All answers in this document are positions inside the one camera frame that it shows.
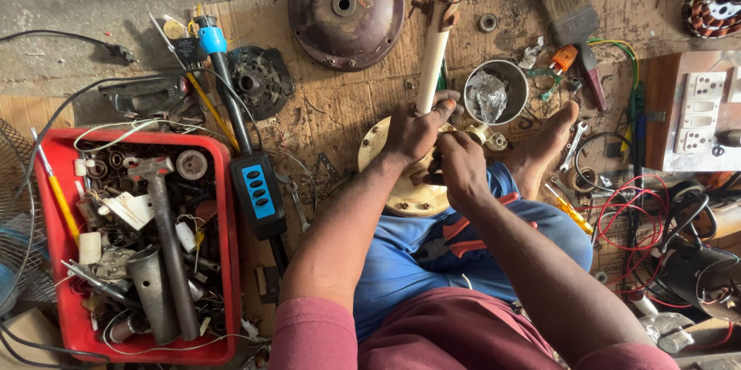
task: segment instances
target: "hammer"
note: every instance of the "hammer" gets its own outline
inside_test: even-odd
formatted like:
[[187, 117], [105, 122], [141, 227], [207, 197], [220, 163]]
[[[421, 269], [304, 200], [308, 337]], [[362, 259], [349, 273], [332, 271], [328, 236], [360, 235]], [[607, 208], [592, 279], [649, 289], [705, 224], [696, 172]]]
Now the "hammer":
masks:
[[154, 210], [154, 220], [159, 230], [159, 240], [164, 254], [164, 264], [170, 277], [175, 309], [180, 322], [183, 340], [194, 340], [200, 335], [196, 308], [190, 295], [188, 275], [185, 272], [180, 242], [175, 233], [175, 219], [167, 195], [164, 176], [175, 170], [170, 157], [153, 157], [129, 166], [128, 174], [136, 182], [146, 179], [149, 183], [150, 201]]

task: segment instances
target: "spanner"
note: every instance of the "spanner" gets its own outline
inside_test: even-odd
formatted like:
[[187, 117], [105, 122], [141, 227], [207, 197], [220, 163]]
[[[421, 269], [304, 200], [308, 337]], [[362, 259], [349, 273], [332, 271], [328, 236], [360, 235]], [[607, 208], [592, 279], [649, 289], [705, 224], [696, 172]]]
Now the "spanner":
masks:
[[568, 164], [577, 152], [577, 147], [579, 147], [579, 140], [582, 139], [582, 134], [587, 131], [588, 127], [589, 126], [584, 121], [580, 121], [579, 124], [577, 124], [577, 132], [574, 133], [574, 138], [571, 140], [571, 147], [569, 147], [568, 153], [566, 154], [566, 160], [564, 160], [561, 167], [559, 167], [561, 173], [564, 174], [568, 170]]
[[561, 190], [561, 192], [566, 195], [568, 201], [573, 206], [579, 206], [579, 198], [577, 198], [577, 195], [574, 193], [574, 191], [570, 190], [565, 183], [561, 182], [561, 179], [558, 176], [551, 177], [551, 183], [556, 185]]
[[299, 199], [299, 185], [295, 182], [291, 182], [285, 185], [288, 192], [291, 192], [293, 196], [293, 202], [296, 203], [296, 208], [299, 210], [299, 218], [301, 219], [301, 232], [306, 232], [309, 228], [309, 223], [306, 222], [306, 216], [304, 215], [304, 208], [301, 206], [301, 199]]

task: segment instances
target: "hand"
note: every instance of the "hand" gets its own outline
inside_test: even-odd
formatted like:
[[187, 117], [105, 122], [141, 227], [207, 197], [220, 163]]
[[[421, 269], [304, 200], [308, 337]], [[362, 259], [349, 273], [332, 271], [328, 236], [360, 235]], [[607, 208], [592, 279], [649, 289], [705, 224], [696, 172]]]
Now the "hand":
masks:
[[468, 134], [460, 130], [440, 133], [436, 145], [436, 152], [442, 154], [442, 172], [433, 172], [422, 181], [447, 186], [450, 206], [464, 215], [466, 208], [494, 198], [486, 180], [484, 149]]
[[404, 168], [420, 161], [435, 145], [437, 131], [451, 115], [463, 113], [456, 104], [461, 97], [457, 91], [437, 91], [435, 108], [421, 117], [415, 115], [415, 104], [399, 104], [391, 115], [388, 138], [383, 152], [399, 157]]

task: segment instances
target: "knee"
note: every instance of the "knee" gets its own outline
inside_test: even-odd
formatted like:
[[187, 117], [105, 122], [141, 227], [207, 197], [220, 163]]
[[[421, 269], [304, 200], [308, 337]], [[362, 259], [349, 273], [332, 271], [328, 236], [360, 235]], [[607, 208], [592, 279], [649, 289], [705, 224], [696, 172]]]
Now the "knee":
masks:
[[538, 224], [538, 231], [566, 252], [582, 269], [589, 271], [592, 264], [592, 247], [590, 236], [576, 224], [568, 214], [552, 205], [535, 201], [517, 201], [527, 205], [521, 214], [526, 221]]

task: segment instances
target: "foot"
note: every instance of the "foot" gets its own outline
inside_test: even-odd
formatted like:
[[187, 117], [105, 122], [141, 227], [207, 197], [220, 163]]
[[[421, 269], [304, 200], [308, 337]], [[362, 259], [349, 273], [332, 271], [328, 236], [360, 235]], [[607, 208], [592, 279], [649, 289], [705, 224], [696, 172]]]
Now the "foot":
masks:
[[502, 160], [512, 174], [520, 197], [535, 200], [543, 172], [558, 156], [569, 138], [569, 129], [579, 116], [579, 105], [567, 101], [561, 110], [547, 119], [534, 136], [518, 145]]

